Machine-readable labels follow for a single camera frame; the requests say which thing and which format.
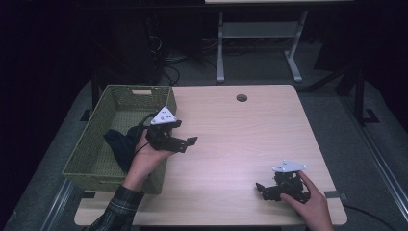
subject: basket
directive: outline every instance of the basket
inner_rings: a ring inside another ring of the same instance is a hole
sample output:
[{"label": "basket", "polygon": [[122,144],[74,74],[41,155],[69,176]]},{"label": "basket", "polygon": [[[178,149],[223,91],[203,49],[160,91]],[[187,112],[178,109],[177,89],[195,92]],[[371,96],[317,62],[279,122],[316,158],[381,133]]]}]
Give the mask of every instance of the basket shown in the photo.
[{"label": "basket", "polygon": [[[103,135],[109,129],[126,134],[145,116],[167,106],[175,115],[177,105],[171,87],[108,85],[78,140],[63,175],[87,191],[115,192],[126,177]],[[144,181],[145,193],[158,194],[166,172],[166,160]]]}]

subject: light wood surface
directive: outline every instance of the light wood surface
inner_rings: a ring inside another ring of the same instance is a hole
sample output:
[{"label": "light wood surface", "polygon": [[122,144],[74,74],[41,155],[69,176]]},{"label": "light wood surface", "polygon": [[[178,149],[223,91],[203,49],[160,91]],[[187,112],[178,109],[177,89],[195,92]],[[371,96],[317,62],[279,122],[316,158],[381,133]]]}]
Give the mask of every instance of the light wood surface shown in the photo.
[{"label": "light wood surface", "polygon": [[207,4],[222,3],[324,3],[324,2],[350,2],[354,0],[205,0]]},{"label": "light wood surface", "polygon": [[[146,195],[135,225],[292,225],[302,220],[285,202],[264,201],[255,183],[274,186],[272,167],[284,159],[307,165],[322,191],[336,190],[292,86],[176,87],[181,127],[173,136],[198,136],[195,146],[168,159],[163,192]],[[239,102],[245,94],[246,102]],[[112,192],[82,199],[75,222],[103,214]],[[328,199],[334,224],[346,214]]]}]

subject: floor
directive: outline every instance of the floor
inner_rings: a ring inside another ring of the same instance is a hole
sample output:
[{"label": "floor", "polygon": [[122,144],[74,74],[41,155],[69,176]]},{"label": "floor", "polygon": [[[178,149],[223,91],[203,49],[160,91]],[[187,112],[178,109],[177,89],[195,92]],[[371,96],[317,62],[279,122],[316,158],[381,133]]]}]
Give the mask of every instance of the floor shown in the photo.
[{"label": "floor", "polygon": [[[302,83],[295,83],[286,64],[283,51],[291,44],[286,41],[254,40],[252,45],[227,49],[224,64],[226,80],[222,85],[293,85],[302,89],[331,72],[315,70],[319,53],[318,42],[302,42],[295,55]],[[176,51],[170,60],[180,57]],[[177,71],[178,86],[215,85],[215,53],[202,60],[186,59],[168,63],[165,72],[174,81]],[[334,89],[336,79],[313,92],[299,93],[299,98],[318,141],[321,153],[344,205],[358,208],[389,223],[395,230],[408,230],[407,217],[395,200],[395,195],[384,180],[382,167],[375,161],[379,151],[404,192],[408,190],[408,134],[387,109],[381,94],[366,83],[365,108],[372,109],[380,123],[361,127],[356,123],[349,107],[353,97],[340,97]],[[164,77],[159,85],[168,85]],[[84,85],[66,115],[57,136],[46,152],[26,192],[21,197],[5,230],[82,230],[74,222],[74,215],[82,190],[75,186],[62,189],[67,183],[61,176],[62,169],[86,122],[81,121],[85,110],[91,108],[90,83]],[[61,200],[60,192],[70,192]],[[345,208],[348,222],[335,230],[392,230],[377,218],[355,209]],[[284,231],[304,230],[304,226],[283,227]]]}]

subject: sleeve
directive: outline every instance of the sleeve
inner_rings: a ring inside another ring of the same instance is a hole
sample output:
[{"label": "sleeve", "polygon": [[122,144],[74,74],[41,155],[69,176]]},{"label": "sleeve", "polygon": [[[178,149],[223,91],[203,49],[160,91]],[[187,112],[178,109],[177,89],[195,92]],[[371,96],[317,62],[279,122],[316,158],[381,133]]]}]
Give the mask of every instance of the sleeve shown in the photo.
[{"label": "sleeve", "polygon": [[87,228],[87,231],[128,231],[143,199],[143,192],[135,192],[120,186],[109,202],[105,213]]}]

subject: gray carpet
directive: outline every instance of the gray carpet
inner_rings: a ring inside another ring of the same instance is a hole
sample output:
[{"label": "gray carpet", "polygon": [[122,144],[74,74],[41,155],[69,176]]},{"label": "gray carpet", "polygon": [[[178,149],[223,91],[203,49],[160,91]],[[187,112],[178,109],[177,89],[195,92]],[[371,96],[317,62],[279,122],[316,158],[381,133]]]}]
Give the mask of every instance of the gray carpet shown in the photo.
[{"label": "gray carpet", "polygon": [[[226,80],[223,85],[289,84],[301,89],[330,73],[313,69],[320,45],[301,43],[295,59],[304,81],[296,84],[283,56],[283,50],[288,47],[289,42],[263,44],[247,48],[247,53],[226,55]],[[171,65],[180,72],[179,86],[216,83],[216,70],[213,65],[216,63],[216,56],[208,55],[205,59],[186,60]],[[170,77],[176,77],[174,70],[166,68],[166,72]],[[334,92],[338,81],[332,81],[314,92],[299,94],[334,184],[337,190],[346,196],[344,204],[370,212],[386,220],[397,230],[408,230],[408,223],[384,184],[370,149],[360,135],[360,128],[353,121],[354,118],[346,106],[348,102],[352,103],[352,95],[339,97]],[[166,78],[160,82],[160,85],[167,84]],[[401,187],[407,191],[408,135],[387,109],[381,94],[370,84],[366,84],[365,106],[373,109],[380,119],[380,123],[368,124],[366,130],[384,154]],[[48,211],[52,208],[54,197],[64,182],[61,171],[86,125],[80,121],[81,116],[90,107],[90,85],[87,84],[72,105],[60,132],[15,208],[6,230],[41,229]],[[56,218],[56,225],[50,230],[82,229],[73,221],[81,193],[80,189],[73,188],[63,212]],[[361,212],[345,210],[348,222],[336,227],[336,230],[390,230]],[[304,227],[284,227],[283,230],[304,230]]]}]

